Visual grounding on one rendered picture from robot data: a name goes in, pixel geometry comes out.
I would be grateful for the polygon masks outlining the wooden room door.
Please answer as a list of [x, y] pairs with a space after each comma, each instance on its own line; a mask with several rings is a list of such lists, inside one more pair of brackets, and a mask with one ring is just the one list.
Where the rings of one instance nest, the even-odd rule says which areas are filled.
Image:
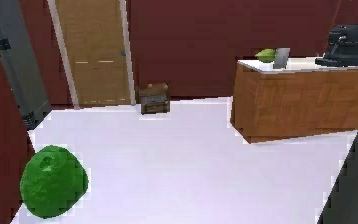
[[47, 0], [78, 108], [134, 105], [126, 0]]

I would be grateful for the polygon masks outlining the wooden counter with white top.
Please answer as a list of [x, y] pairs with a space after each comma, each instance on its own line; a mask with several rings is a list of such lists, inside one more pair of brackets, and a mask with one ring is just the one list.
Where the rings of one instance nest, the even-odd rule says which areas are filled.
[[358, 66], [318, 66], [305, 57], [275, 69], [239, 60], [231, 124], [249, 143], [356, 130]]

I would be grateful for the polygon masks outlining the dark grey cabinet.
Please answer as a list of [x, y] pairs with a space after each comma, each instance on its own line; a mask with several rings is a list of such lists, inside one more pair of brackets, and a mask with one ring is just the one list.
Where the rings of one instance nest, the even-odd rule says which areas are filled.
[[358, 224], [358, 132], [317, 224]]

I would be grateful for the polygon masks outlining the small brown wooden crate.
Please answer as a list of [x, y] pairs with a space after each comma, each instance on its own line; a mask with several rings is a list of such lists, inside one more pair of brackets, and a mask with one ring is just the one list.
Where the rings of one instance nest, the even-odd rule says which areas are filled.
[[139, 89], [141, 114], [167, 113], [170, 111], [170, 93], [166, 83], [148, 84]]

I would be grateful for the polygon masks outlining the small green lettuce head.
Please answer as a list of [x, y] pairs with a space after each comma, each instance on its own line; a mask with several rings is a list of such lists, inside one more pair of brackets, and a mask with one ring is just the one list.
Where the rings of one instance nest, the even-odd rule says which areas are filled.
[[271, 63], [274, 61], [276, 55], [275, 49], [263, 49], [258, 52], [255, 57], [263, 63]]

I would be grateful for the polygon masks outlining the black coffee maker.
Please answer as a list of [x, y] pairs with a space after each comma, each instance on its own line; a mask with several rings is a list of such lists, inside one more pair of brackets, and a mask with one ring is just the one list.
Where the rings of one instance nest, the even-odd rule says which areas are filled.
[[326, 67], [358, 66], [358, 25], [337, 25], [328, 36], [328, 49], [315, 63]]

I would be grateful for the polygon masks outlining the green lettuce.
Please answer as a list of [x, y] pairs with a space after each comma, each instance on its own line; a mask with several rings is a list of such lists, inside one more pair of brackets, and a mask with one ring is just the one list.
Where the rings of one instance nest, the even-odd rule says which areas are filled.
[[23, 203], [35, 216], [54, 218], [70, 210], [88, 190], [88, 175], [66, 148], [49, 145], [26, 164], [20, 180]]

